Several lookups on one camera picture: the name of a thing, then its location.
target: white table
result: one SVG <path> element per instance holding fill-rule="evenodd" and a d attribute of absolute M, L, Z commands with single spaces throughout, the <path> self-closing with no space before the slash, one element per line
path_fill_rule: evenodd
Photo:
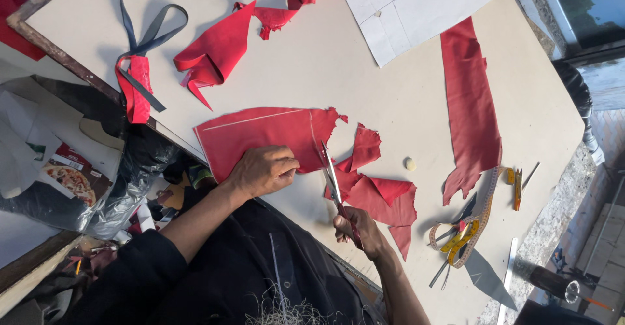
<path fill-rule="evenodd" d="M 152 112 L 157 129 L 201 158 L 191 129 L 209 119 L 257 106 L 334 106 L 350 120 L 349 124 L 338 121 L 329 141 L 339 161 L 349 155 L 357 122 L 379 130 L 382 157 L 360 171 L 411 180 L 418 187 L 418 220 L 412 226 L 412 244 L 404 263 L 410 283 L 433 324 L 475 322 L 489 297 L 471 284 L 464 268 L 452 270 L 444 291 L 440 290 L 444 276 L 433 289 L 427 287 L 444 256 L 426 247 L 426 232 L 435 221 L 454 219 L 466 203 L 457 193 L 449 207 L 441 207 L 442 186 L 455 165 L 439 38 L 380 69 L 345 0 L 317 0 L 305 6 L 281 32 L 271 33 L 268 41 L 257 36 L 260 23 L 252 18 L 247 53 L 229 79 L 221 86 L 201 89 L 215 110 L 211 112 L 178 85 L 184 74 L 176 71 L 172 58 L 230 14 L 235 1 L 252 0 L 126 0 L 139 37 L 163 5 L 177 3 L 189 12 L 188 26 L 147 54 L 154 95 L 168 108 Z M 285 0 L 257 0 L 257 5 L 284 8 Z M 128 49 L 120 19 L 119 0 L 53 0 L 27 23 L 119 89 L 113 65 Z M 503 277 L 510 241 L 513 237 L 522 241 L 548 201 L 581 140 L 583 124 L 514 0 L 491 1 L 474 14 L 473 21 L 488 59 L 487 74 L 503 138 L 502 164 L 529 173 L 541 162 L 520 212 L 512 209 L 512 188 L 500 183 L 491 220 L 476 246 Z M 165 28 L 179 22 L 179 17 L 171 18 Z M 415 160 L 416 171 L 403 169 L 407 156 Z M 484 178 L 476 187 L 483 184 Z M 360 250 L 335 242 L 331 218 L 336 211 L 321 198 L 323 187 L 321 173 L 315 172 L 296 177 L 292 186 L 264 198 L 379 283 L 375 268 Z M 478 195 L 478 206 L 482 203 Z M 386 226 L 379 227 L 391 239 Z M 461 301 L 454 311 L 447 305 L 451 299 Z"/>

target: scissors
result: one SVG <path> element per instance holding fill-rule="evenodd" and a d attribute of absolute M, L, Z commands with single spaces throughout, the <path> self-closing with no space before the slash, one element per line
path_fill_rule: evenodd
<path fill-rule="evenodd" d="M 321 141 L 321 145 L 323 146 L 322 161 L 324 161 L 324 165 L 325 165 L 325 168 L 323 169 L 323 173 L 324 173 L 324 176 L 326 177 L 327 187 L 330 190 L 330 196 L 332 196 L 332 199 L 334 200 L 334 203 L 336 204 L 336 209 L 339 210 L 339 215 L 346 218 L 352 225 L 352 232 L 354 233 L 355 246 L 358 249 L 363 249 L 363 243 L 360 240 L 360 233 L 358 233 L 358 229 L 356 228 L 355 224 L 349 220 L 348 215 L 345 212 L 345 208 L 343 208 L 343 204 L 340 199 L 339 184 L 338 184 L 338 181 L 336 180 L 336 174 L 334 173 L 334 166 L 332 165 L 332 159 L 330 155 L 327 153 L 326 144 L 323 141 Z"/>

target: glass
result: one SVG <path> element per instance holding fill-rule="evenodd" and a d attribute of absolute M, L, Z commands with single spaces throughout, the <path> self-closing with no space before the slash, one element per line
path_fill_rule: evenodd
<path fill-rule="evenodd" d="M 583 49 L 625 40 L 625 0 L 558 0 Z"/>

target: person's right hand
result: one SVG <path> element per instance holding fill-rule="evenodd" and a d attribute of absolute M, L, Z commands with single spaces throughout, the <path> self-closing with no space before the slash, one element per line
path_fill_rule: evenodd
<path fill-rule="evenodd" d="M 380 254 L 387 248 L 388 241 L 380 232 L 378 225 L 373 221 L 369 213 L 363 209 L 358 209 L 344 205 L 347 219 L 337 215 L 334 217 L 334 227 L 336 228 L 337 242 L 348 242 L 346 237 L 354 239 L 354 233 L 350 221 L 353 222 L 360 233 L 360 240 L 363 243 L 364 254 L 369 260 L 375 262 Z"/>
<path fill-rule="evenodd" d="M 286 145 L 248 149 L 223 185 L 234 187 L 245 200 L 279 191 L 293 183 L 299 161 Z"/>

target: pizza box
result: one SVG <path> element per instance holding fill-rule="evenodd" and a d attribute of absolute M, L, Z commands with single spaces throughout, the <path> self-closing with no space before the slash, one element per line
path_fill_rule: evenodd
<path fill-rule="evenodd" d="M 66 143 L 62 143 L 41 168 L 45 178 L 67 197 L 77 197 L 93 207 L 113 185 L 102 172 Z"/>

